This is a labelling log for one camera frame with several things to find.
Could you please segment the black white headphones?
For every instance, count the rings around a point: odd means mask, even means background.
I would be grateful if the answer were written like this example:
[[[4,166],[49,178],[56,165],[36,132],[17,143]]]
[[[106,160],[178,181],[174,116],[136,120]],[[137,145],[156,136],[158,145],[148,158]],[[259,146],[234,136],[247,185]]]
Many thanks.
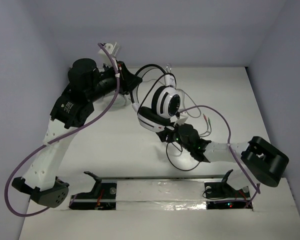
[[[142,79],[146,73],[154,69],[159,69],[162,72],[156,83],[164,79],[164,85],[154,92],[151,107],[144,106],[143,101],[139,102],[137,98],[138,87],[130,93],[130,99],[139,124],[149,131],[160,133],[171,125],[171,118],[180,109],[181,97],[176,89],[177,81],[175,76],[157,64],[144,65],[137,70],[135,75]]]

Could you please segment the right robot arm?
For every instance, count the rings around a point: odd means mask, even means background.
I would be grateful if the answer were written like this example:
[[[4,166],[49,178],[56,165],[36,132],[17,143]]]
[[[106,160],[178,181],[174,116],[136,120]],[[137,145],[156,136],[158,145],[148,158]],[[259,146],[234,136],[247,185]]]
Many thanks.
[[[165,127],[157,135],[162,142],[179,144],[200,163],[235,163],[238,169],[229,170],[220,185],[221,192],[228,197],[243,187],[277,187],[289,163],[283,152],[259,136],[243,143],[219,143],[201,138],[186,123]]]

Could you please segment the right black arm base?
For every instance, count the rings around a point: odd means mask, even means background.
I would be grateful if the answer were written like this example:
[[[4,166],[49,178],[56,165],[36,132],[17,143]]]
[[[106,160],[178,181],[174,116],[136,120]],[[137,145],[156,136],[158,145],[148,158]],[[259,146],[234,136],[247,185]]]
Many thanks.
[[[207,210],[253,209],[250,202],[250,192],[235,190],[228,184],[228,178],[233,170],[229,170],[221,181],[206,182],[202,197],[207,200]]]

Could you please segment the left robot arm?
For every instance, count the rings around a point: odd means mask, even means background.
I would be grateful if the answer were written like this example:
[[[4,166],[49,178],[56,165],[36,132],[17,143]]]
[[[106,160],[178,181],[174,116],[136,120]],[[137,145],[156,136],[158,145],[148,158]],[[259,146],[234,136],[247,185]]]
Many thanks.
[[[48,208],[58,207],[69,192],[69,184],[57,178],[59,166],[69,148],[74,130],[81,129],[93,113],[93,103],[105,95],[118,91],[130,94],[141,82],[124,62],[116,62],[118,76],[112,66],[99,71],[93,59],[76,60],[68,71],[68,85],[56,100],[41,150],[28,171],[16,177],[12,186],[30,196],[35,203]]]

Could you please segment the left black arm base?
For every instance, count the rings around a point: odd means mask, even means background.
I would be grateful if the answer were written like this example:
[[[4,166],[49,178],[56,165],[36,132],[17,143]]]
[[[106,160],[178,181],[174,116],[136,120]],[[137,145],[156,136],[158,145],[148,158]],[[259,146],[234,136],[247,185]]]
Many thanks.
[[[89,192],[80,192],[72,195],[68,207],[71,210],[116,210],[117,181],[103,181],[90,171],[84,174],[94,180],[94,185]]]

